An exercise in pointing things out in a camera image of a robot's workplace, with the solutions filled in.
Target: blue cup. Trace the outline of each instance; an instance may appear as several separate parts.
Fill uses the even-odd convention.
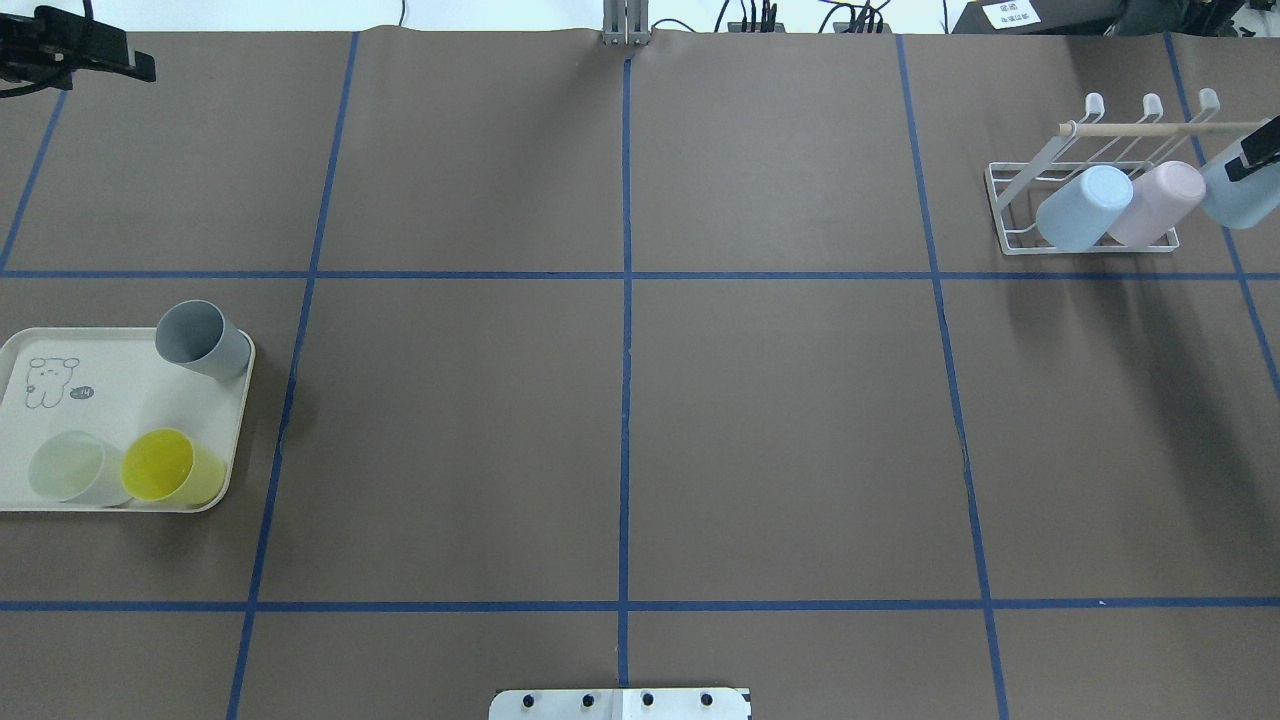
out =
[[[1075,176],[1036,210],[1036,227],[1050,245],[1083,252],[1102,238],[1133,200],[1133,182],[1111,165]]]

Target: table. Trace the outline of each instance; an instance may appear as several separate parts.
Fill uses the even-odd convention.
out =
[[[204,297],[257,370],[212,511],[0,518],[0,716],[1280,703],[1280,219],[1005,258],[980,176],[1274,114],[1276,41],[133,42],[0,104],[0,336]]]

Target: black wire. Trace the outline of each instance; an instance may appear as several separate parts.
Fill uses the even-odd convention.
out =
[[[712,28],[712,32],[719,32],[719,23],[721,23],[721,20],[724,19],[724,10],[728,10],[730,1],[731,0],[724,0],[724,4],[721,5],[721,13],[718,15],[716,15],[716,27]],[[742,14],[746,15],[746,4],[745,4],[745,0],[744,0],[744,4],[742,4]]]
[[[31,85],[10,90],[0,90],[0,100],[22,97],[23,95],[31,95],[32,92],[40,92],[41,90],[54,87],[67,79],[67,77],[69,77],[76,68],[79,68],[81,56],[83,56],[84,50],[88,47],[90,38],[93,36],[93,4],[90,0],[82,1],[84,4],[84,27],[81,29],[79,42],[76,45],[74,50],[63,55],[63,61],[58,64],[58,70],[45,76],[45,79]]]
[[[888,5],[891,1],[892,0],[883,3],[881,8]],[[831,22],[831,15],[835,15],[836,10],[840,10],[841,8],[849,8],[849,29],[844,32],[854,32],[854,28],[858,26],[859,17],[861,17],[861,19],[867,23],[868,31],[870,31],[876,24],[877,17],[879,17],[881,26],[884,24],[884,15],[881,15],[879,8],[873,8],[870,3],[864,3],[861,5],[854,5],[852,3],[837,3],[836,6],[827,13],[827,17],[822,19],[822,24],[818,27],[819,33],[827,29],[827,23]]]
[[[732,0],[724,0],[724,4],[721,5],[721,12],[719,12],[718,15],[716,15],[716,27],[712,28],[712,32],[719,32],[719,23],[721,23],[721,20],[724,19],[724,12],[728,10],[728,4]],[[742,23],[745,24],[746,23],[746,0],[737,0],[737,4],[742,6]]]
[[[1208,32],[1208,23],[1210,23],[1210,20],[1213,19],[1213,15],[1216,13],[1217,13],[1217,5],[1204,5],[1204,22],[1201,23],[1201,31],[1197,32],[1196,35],[1198,35],[1201,37],[1208,37],[1204,33]]]
[[[649,29],[658,29],[658,26],[660,26],[662,23],[676,23],[677,26],[687,29],[689,32],[698,32],[696,29],[685,24],[684,20],[677,20],[676,18],[662,18],[660,20],[653,23],[653,26],[650,26]]]

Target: black device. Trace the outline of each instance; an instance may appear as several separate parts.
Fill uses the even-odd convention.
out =
[[[1226,164],[1226,179],[1240,182],[1267,165],[1280,163],[1280,117],[1240,141],[1240,156]]]
[[[155,58],[131,53],[124,31],[93,20],[91,5],[84,6],[87,17],[47,5],[36,8],[29,18],[0,14],[0,79],[31,83],[0,88],[0,97],[46,87],[70,90],[77,69],[155,82]]]
[[[1247,0],[1021,0],[1041,22],[997,28],[984,6],[1009,0],[966,3],[951,31],[957,35],[1235,35],[1231,17]]]

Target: pink cup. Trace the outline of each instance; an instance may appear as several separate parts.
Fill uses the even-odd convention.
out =
[[[1133,181],[1133,202],[1107,233],[1120,245],[1146,247],[1187,217],[1204,199],[1199,170],[1179,160],[1161,163]]]

